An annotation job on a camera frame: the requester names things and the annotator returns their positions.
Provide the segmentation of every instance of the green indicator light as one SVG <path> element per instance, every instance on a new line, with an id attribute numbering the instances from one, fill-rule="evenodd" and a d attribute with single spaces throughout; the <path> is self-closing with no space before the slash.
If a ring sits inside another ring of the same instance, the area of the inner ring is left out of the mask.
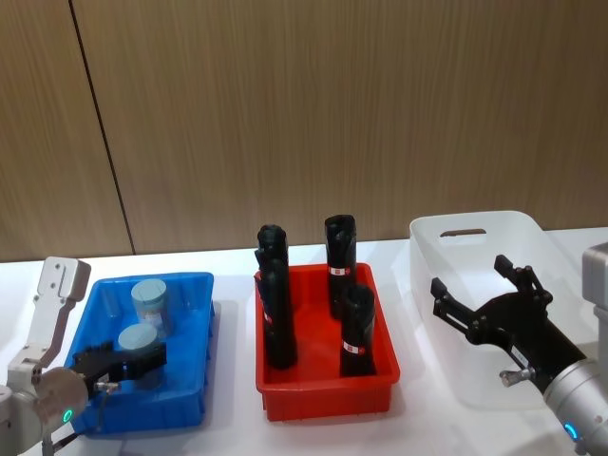
<path id="1" fill-rule="evenodd" d="M 71 420 L 72 416 L 74 416 L 74 412 L 70 408 L 68 408 L 64 413 L 64 423 L 67 423 L 69 420 Z"/>

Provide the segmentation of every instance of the table surface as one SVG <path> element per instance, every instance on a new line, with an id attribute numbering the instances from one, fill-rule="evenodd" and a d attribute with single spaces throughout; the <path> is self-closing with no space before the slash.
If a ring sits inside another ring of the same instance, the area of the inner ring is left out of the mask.
<path id="1" fill-rule="evenodd" d="M 608 239 L 608 228 L 549 232 L 580 270 L 584 249 Z M 290 264 L 325 262 L 322 245 L 290 247 Z M 141 432 L 103 439 L 80 437 L 63 456 L 156 456 L 198 454 L 412 454 L 572 455 L 573 444 L 546 408 L 487 411 L 469 408 L 453 396 L 441 370 L 409 286 L 409 241 L 359 242 L 357 259 L 372 268 L 389 325 L 401 380 L 383 414 L 269 423 L 255 380 L 255 297 L 253 249 L 151 256 L 90 258 L 91 285 L 111 276 L 208 271 L 216 278 L 213 300 L 218 318 L 212 340 L 200 427 Z M 0 383 L 11 358 L 23 346 L 33 314 L 32 297 L 41 261 L 0 264 Z M 85 302 L 71 312 L 61 353 L 63 365 Z M 53 434 L 68 435 L 70 426 Z M 40 446 L 26 454 L 40 455 Z"/>

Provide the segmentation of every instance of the white plastic bin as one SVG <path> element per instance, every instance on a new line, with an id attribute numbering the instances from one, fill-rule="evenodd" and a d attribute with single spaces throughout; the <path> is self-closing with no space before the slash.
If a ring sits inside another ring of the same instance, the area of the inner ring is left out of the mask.
<path id="1" fill-rule="evenodd" d="M 409 229 L 414 299 L 447 380 L 462 402 L 484 409 L 542 406 L 542 396 L 530 382 L 503 386 L 499 372 L 518 369 L 506 353 L 470 345 L 463 334 L 432 313 L 434 277 L 472 310 L 515 291 L 494 271 L 498 254 L 515 266 L 534 268 L 542 286 L 554 296 L 547 307 L 551 321 L 585 354 L 597 356 L 598 321 L 593 305 L 580 296 L 580 272 L 531 217 L 513 211 L 425 217 L 414 220 Z"/>

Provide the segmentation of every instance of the wooden wall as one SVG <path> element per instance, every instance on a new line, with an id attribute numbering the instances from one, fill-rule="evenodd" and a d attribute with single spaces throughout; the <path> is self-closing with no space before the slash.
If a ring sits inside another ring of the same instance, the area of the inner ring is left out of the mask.
<path id="1" fill-rule="evenodd" d="M 0 0 L 0 259 L 130 253 L 67 1 Z"/>
<path id="2" fill-rule="evenodd" d="M 270 221 L 321 242 L 340 212 L 362 239 L 507 208 L 544 228 L 608 224 L 604 0 L 73 5 L 138 253 L 252 246 Z M 99 131 L 84 137 L 101 157 Z M 120 221 L 82 220 L 105 211 Z"/>

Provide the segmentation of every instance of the black cylinder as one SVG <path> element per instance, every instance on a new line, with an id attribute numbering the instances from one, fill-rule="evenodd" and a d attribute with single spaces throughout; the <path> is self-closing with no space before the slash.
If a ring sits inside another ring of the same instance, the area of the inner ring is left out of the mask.
<path id="1" fill-rule="evenodd" d="M 279 226 L 264 225 L 257 233 L 257 240 L 259 278 L 256 284 L 263 307 L 266 359 L 274 368 L 287 369 L 297 361 L 287 237 Z"/>
<path id="2" fill-rule="evenodd" d="M 264 225 L 257 232 L 259 249 L 256 257 L 263 254 L 266 259 L 280 259 L 288 265 L 287 235 L 278 225 Z"/>
<path id="3" fill-rule="evenodd" d="M 344 290 L 343 297 L 340 375 L 374 375 L 376 369 L 371 350 L 375 321 L 373 291 L 365 285 L 351 285 Z"/>
<path id="4" fill-rule="evenodd" d="M 333 216 L 325 220 L 330 289 L 330 312 L 333 318 L 341 315 L 344 289 L 356 283 L 356 241 L 354 217 Z"/>

